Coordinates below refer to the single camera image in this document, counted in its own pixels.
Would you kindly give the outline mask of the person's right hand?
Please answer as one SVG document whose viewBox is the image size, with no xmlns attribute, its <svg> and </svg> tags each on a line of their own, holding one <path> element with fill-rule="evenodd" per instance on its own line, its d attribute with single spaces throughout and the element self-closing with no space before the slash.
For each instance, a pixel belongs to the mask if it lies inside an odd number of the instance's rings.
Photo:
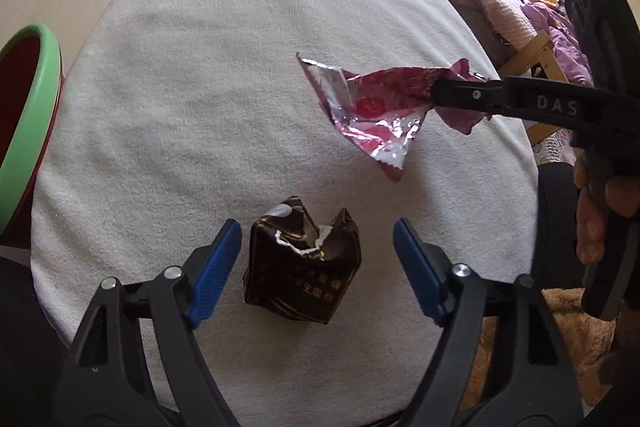
<svg viewBox="0 0 640 427">
<path fill-rule="evenodd" d="M 574 184 L 580 191 L 577 203 L 577 257 L 583 265 L 599 262 L 605 253 L 605 211 L 598 207 L 589 191 L 589 170 L 585 157 L 574 167 Z M 614 178 L 605 187 L 605 202 L 612 211 L 631 218 L 639 210 L 639 180 Z"/>
</svg>

